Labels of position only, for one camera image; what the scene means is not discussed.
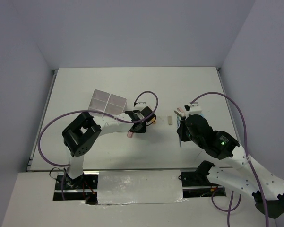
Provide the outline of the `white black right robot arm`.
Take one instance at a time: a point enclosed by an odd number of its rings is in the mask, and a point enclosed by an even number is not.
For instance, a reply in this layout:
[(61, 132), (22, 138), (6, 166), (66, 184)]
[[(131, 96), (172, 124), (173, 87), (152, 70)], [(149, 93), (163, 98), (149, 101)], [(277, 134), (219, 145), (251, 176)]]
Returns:
[(192, 174), (181, 174), (181, 180), (227, 187), (250, 197), (257, 210), (269, 218), (276, 219), (284, 213), (284, 180), (247, 155), (229, 133), (213, 130), (198, 114), (182, 117), (177, 133), (182, 142), (194, 142), (214, 159), (202, 161)]

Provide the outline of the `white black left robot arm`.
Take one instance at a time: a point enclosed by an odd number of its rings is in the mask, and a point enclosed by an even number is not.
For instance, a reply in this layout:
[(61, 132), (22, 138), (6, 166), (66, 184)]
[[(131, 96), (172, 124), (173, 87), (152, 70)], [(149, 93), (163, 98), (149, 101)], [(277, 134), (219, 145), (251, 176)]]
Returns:
[(98, 137), (115, 132), (145, 133), (146, 127), (155, 120), (156, 115), (149, 107), (141, 111), (125, 111), (113, 117), (92, 116), (89, 112), (81, 113), (62, 132), (64, 145), (70, 151), (70, 167), (64, 184), (72, 189), (79, 188), (83, 184), (84, 155)]

